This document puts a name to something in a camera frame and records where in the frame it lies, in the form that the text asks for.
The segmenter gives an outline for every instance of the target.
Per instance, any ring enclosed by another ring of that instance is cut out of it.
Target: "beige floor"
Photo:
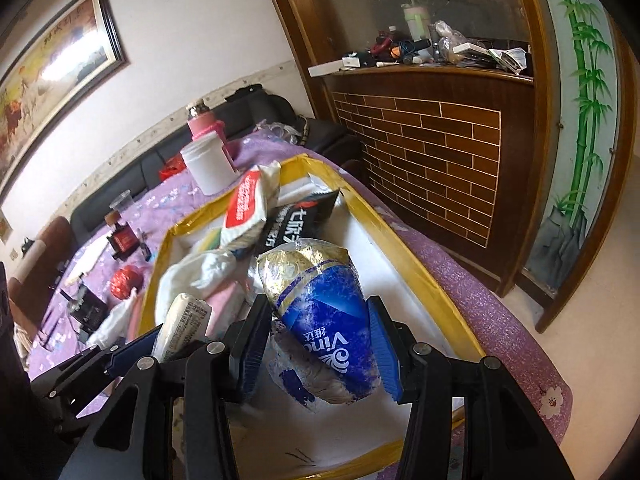
[[[540,307],[519,288],[503,303],[571,387],[561,449],[576,480],[596,480],[640,413],[640,158],[596,261],[546,332],[533,329]]]

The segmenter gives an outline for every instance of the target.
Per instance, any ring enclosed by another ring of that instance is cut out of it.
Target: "brick pattern panel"
[[[500,112],[455,103],[334,92],[364,144],[371,187],[486,247],[500,169]]]

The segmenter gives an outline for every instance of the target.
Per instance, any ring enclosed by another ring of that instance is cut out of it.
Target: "pink package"
[[[211,307],[211,317],[205,336],[222,339],[240,312],[244,303],[244,289],[238,282],[224,282],[206,300]]]

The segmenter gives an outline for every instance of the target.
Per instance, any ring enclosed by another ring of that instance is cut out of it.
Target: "purple floral cloth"
[[[404,224],[357,179],[315,152],[283,142],[266,131],[258,131],[244,139],[231,142],[229,151],[240,170],[247,170],[253,164],[268,164],[273,160],[284,160],[306,153],[338,171],[396,231],[446,291],[478,338],[484,351],[500,358],[505,364],[539,411],[556,442],[560,443],[571,415],[573,397],[569,386],[562,380],[533,336],[515,316],[437,243]],[[169,227],[214,199],[215,196],[204,196],[189,172],[184,171],[146,193],[124,212],[123,218],[129,221],[134,229],[141,229],[148,235],[147,243],[155,257]],[[104,234],[106,230],[106,227],[101,229],[94,239]],[[86,245],[76,253],[69,269],[82,255]],[[144,262],[142,255],[137,251],[127,260],[127,264],[138,266],[145,281],[149,279],[153,260],[150,263]],[[113,260],[109,250],[106,250],[94,269],[84,279],[89,288],[110,306],[114,305],[116,300],[109,293],[109,280],[121,265],[120,262]],[[75,287],[65,290],[71,295],[76,292]],[[34,343],[30,355],[31,379],[84,349],[84,345],[78,342],[74,331],[77,327],[71,325],[66,314],[66,301],[59,291],[54,294],[44,319],[47,320],[43,327],[44,332],[51,333],[47,345],[51,350],[43,348],[39,341]],[[105,397],[98,397],[85,411],[94,411],[104,403],[104,400]],[[380,473],[380,478],[386,478],[384,475],[387,474],[390,472]]]

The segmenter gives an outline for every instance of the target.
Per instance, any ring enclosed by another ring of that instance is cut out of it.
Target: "metal screw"
[[[146,356],[138,359],[138,368],[140,370],[149,370],[154,365],[155,361],[152,357]]]
[[[484,366],[489,368],[489,370],[497,370],[502,365],[500,359],[492,355],[490,355],[489,357],[485,357],[483,362]]]
[[[429,355],[431,353],[431,345],[427,345],[427,343],[416,343],[414,345],[414,352],[418,355]]]
[[[219,354],[224,349],[225,349],[225,344],[221,343],[220,341],[214,341],[213,343],[209,343],[207,345],[207,352],[213,355]]]

